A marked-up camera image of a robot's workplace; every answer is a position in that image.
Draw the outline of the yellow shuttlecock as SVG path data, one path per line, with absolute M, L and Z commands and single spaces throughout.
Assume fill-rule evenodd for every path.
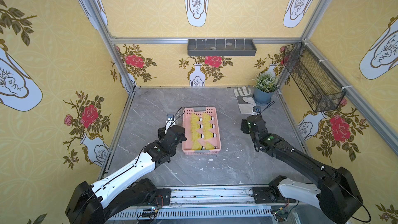
M 206 150 L 212 150 L 212 149 L 216 148 L 214 145 L 212 145 L 209 142 L 206 142 L 204 147 L 205 147 Z
M 191 150 L 202 150 L 203 146 L 198 141 L 193 141 Z
M 202 129 L 202 128 L 203 128 L 202 124 L 199 124 L 199 123 L 196 123 L 196 122 L 191 123 L 191 130 L 192 131 L 197 131 L 197 130 Z
M 215 133 L 212 133 L 212 132 L 210 132 L 208 130 L 205 130 L 203 135 L 204 135 L 204 140 L 210 140 L 212 138 L 216 138 L 217 137 L 217 135 Z
M 209 114 L 207 114 L 207 113 L 203 113 L 202 119 L 203 119 L 203 121 L 210 122 L 210 121 L 213 121 L 213 120 L 214 120 L 214 117 L 211 116 L 211 115 L 209 115 Z
M 204 121 L 204 122 L 202 123 L 202 125 L 203 125 L 203 129 L 204 129 L 204 130 L 211 130 L 211 129 L 214 129 L 214 128 L 215 128 L 215 125 L 212 124 L 212 123 L 210 123 L 210 122 L 208 122 L 208 121 Z
M 191 123 L 198 123 L 198 122 L 202 122 L 203 118 L 196 115 L 196 114 L 192 114 L 191 115 Z
M 198 141 L 198 140 L 203 139 L 203 138 L 204 138 L 204 134 L 199 133 L 197 131 L 193 131 L 192 134 L 191 134 L 191 140 L 193 142 Z

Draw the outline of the pink perforated storage basket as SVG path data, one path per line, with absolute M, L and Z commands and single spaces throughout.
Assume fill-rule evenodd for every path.
M 210 140 L 204 140 L 200 139 L 198 142 L 203 146 L 202 150 L 191 150 L 192 148 L 192 143 L 193 141 L 191 140 L 191 115 L 196 114 L 200 117 L 202 117 L 203 113 L 207 113 L 211 116 L 214 117 L 213 121 L 210 121 L 210 123 L 215 125 L 214 129 L 209 130 L 212 133 L 215 133 L 217 135 L 216 138 L 212 138 Z M 186 131 L 186 138 L 187 140 L 182 143 L 182 151 L 186 155 L 213 155 L 213 154 L 218 154 L 221 151 L 221 137 L 220 137 L 220 131 L 219 131 L 219 124 L 218 124 L 218 117 L 217 117 L 217 111 L 215 107 L 188 107 L 185 109 L 185 112 L 183 114 L 183 121 L 182 121 L 183 127 L 185 128 Z M 197 130 L 199 133 L 204 133 L 204 129 L 199 129 Z M 205 143 L 209 142 L 212 145 L 214 145 L 216 148 L 212 150 L 206 150 L 205 149 Z

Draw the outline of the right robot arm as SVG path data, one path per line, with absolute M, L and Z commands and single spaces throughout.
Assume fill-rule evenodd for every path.
M 317 207 L 336 224 L 347 223 L 362 207 L 363 199 L 347 169 L 323 164 L 295 149 L 280 136 L 269 133 L 261 115 L 242 119 L 240 129 L 250 135 L 256 151 L 286 163 L 314 184 L 310 187 L 284 177 L 276 182 L 276 188 L 284 198 Z

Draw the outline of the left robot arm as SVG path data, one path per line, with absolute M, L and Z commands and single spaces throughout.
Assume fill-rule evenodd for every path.
M 130 163 L 115 173 L 74 190 L 65 214 L 71 224 L 104 224 L 130 206 L 152 203 L 157 187 L 144 176 L 170 162 L 177 146 L 186 141 L 185 129 L 171 126 L 165 135 L 148 145 Z

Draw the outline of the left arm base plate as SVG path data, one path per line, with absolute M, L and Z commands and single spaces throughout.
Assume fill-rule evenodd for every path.
M 131 206 L 169 206 L 171 201 L 170 188 L 158 188 L 150 193 L 142 202 L 133 203 Z

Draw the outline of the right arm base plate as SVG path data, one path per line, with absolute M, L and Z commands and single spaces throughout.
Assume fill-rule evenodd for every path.
M 252 188 L 251 196 L 254 198 L 255 203 L 280 203 L 284 205 L 287 205 L 288 203 L 296 203 L 297 201 L 294 199 L 283 197 L 279 191 L 278 185 L 284 179 L 287 179 L 287 177 L 280 175 L 273 179 L 267 186 Z

